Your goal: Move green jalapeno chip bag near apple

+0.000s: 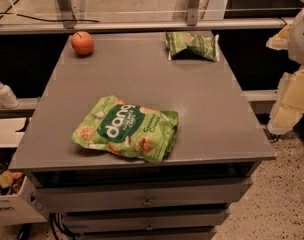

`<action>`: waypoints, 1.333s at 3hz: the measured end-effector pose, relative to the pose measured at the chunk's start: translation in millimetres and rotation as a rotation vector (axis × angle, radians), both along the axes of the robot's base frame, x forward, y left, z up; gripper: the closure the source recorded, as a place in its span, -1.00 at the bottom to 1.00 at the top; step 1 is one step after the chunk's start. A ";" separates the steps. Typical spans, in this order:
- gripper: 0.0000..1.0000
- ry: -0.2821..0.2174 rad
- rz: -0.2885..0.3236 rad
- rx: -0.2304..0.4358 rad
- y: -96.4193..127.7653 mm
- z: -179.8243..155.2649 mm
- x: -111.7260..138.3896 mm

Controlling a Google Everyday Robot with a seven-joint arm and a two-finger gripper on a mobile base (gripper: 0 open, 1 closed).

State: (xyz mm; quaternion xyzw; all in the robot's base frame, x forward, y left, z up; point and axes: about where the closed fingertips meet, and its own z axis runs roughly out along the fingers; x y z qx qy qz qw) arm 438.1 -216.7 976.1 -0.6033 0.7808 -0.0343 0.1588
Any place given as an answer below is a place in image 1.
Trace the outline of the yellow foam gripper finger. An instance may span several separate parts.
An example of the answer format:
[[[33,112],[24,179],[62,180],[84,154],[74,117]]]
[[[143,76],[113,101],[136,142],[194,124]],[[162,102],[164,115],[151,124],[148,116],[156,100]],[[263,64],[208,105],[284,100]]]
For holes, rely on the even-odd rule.
[[[273,50],[287,50],[290,29],[291,24],[284,26],[277,34],[268,39],[266,47]]]
[[[304,115],[304,66],[293,74],[283,74],[277,95],[267,129],[271,134],[284,135],[291,131]]]

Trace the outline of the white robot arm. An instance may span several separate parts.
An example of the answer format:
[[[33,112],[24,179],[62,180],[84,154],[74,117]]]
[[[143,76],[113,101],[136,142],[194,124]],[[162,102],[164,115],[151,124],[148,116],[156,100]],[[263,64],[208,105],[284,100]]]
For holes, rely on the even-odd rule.
[[[295,73],[284,73],[281,77],[277,100],[267,125],[271,134],[283,135],[291,131],[304,115],[304,8],[291,24],[271,37],[266,46],[287,50],[289,59],[300,65]]]

